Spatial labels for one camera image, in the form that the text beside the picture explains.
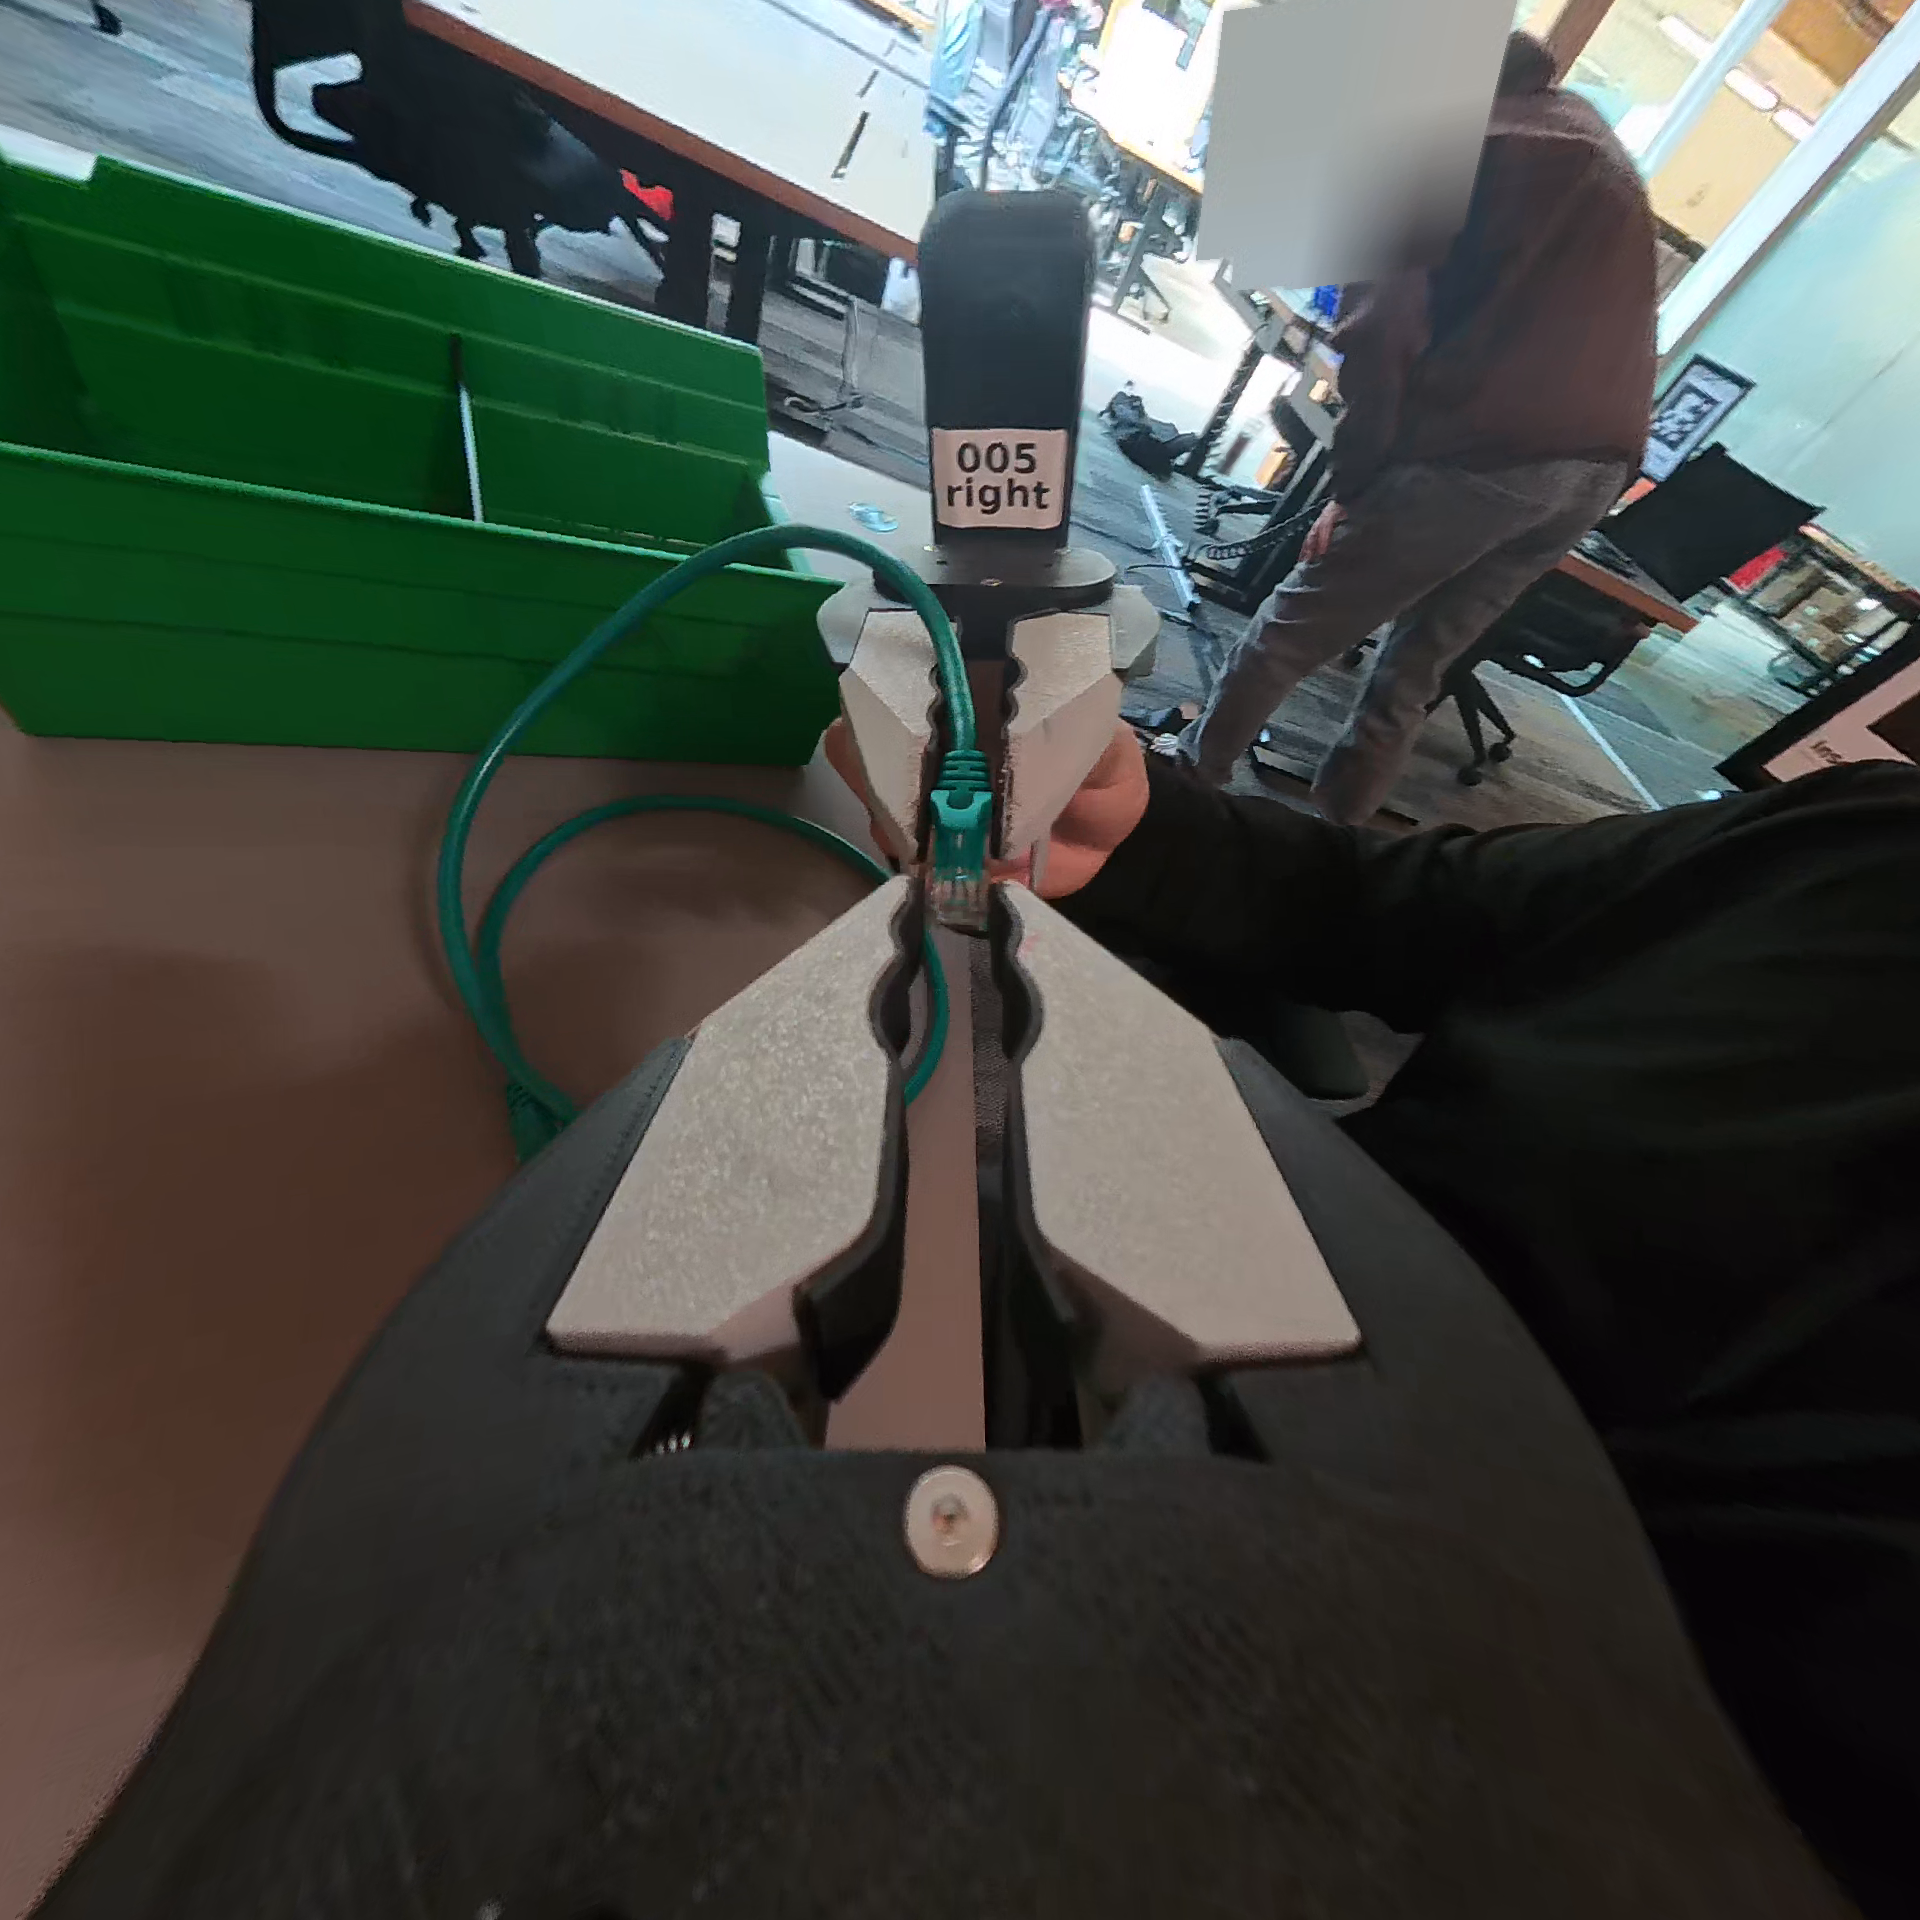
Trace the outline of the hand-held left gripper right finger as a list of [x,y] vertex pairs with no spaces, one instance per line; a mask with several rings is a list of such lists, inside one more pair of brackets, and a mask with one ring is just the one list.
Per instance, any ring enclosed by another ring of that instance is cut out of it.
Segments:
[[1019,1250],[1085,1373],[1343,1360],[1361,1333],[1212,1031],[1018,881],[993,892]]

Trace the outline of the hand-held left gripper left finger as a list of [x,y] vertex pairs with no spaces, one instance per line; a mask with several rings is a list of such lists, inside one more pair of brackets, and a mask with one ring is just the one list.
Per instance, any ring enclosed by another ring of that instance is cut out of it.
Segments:
[[899,1313],[918,954],[893,875],[695,1027],[545,1318],[556,1353],[848,1396]]

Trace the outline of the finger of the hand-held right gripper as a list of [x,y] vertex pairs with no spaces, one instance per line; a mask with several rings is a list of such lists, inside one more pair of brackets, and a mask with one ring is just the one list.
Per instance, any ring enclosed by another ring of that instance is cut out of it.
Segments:
[[928,874],[945,693],[933,636],[915,613],[865,613],[837,676],[845,780],[888,861]]
[[996,851],[1044,877],[1051,832],[1120,723],[1110,618],[1023,618],[1009,627]]

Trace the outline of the green plastic bin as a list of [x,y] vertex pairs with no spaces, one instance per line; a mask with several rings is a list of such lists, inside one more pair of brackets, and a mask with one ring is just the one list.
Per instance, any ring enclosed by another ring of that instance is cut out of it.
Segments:
[[105,155],[4,155],[4,710],[476,755],[772,524],[754,347]]

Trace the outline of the person's right forearm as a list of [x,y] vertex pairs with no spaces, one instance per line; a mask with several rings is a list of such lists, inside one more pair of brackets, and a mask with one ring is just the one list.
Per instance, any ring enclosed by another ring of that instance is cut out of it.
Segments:
[[1753,1218],[1915,1201],[1912,768],[1412,833],[1144,774],[1067,917],[1419,1036],[1372,1119],[1405,1173]]

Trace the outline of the person's right hand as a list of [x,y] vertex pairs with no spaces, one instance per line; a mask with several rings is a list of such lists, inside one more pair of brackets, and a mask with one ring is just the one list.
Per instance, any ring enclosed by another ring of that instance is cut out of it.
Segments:
[[1149,804],[1146,747],[1118,721],[1099,758],[1074,789],[1027,861],[1026,883],[1041,899],[1067,899],[1087,888],[1140,828]]

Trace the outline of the black bag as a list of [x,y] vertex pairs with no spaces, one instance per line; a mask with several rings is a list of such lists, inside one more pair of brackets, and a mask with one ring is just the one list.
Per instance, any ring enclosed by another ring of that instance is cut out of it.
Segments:
[[1156,480],[1166,480],[1186,461],[1200,440],[1194,432],[1151,414],[1131,386],[1120,388],[1101,407],[1099,419],[1107,427],[1116,449],[1135,467]]

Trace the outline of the long white table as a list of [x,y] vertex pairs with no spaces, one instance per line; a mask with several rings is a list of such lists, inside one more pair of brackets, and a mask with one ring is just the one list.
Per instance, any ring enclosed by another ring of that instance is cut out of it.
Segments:
[[761,1],[405,1],[405,22],[845,241],[911,261],[926,60],[865,15]]

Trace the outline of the black office chair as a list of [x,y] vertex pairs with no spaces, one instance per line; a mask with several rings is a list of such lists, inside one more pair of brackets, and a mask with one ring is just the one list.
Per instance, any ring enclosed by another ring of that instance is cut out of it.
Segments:
[[1571,699],[1591,696],[1658,629],[1696,625],[1691,602],[1820,516],[1820,506],[1745,467],[1722,443],[1578,539],[1447,669],[1450,705],[1467,742],[1453,777],[1474,788],[1514,753],[1517,731],[1482,683],[1484,666]]
[[[504,70],[408,24],[400,1],[252,1],[252,95],[285,143],[397,185],[420,226],[449,214],[456,251],[483,258],[494,228],[516,275],[540,278],[538,235],[626,230],[665,267],[667,214]],[[285,70],[353,57],[350,79],[309,84],[324,132],[277,105]]]

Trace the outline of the framed marker tag sign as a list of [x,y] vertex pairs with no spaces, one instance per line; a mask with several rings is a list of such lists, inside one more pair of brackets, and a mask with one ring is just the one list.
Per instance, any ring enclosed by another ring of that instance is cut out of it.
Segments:
[[1755,389],[1747,373],[1694,351],[1652,402],[1637,474],[1664,484],[1708,443],[1740,404]]

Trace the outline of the black framed white sign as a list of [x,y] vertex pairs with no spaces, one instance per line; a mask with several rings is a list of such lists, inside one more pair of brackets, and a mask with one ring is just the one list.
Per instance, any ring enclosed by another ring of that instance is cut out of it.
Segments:
[[1917,687],[1864,693],[1826,717],[1788,716],[1722,759],[1715,774],[1735,792],[1759,792],[1853,763],[1917,765]]

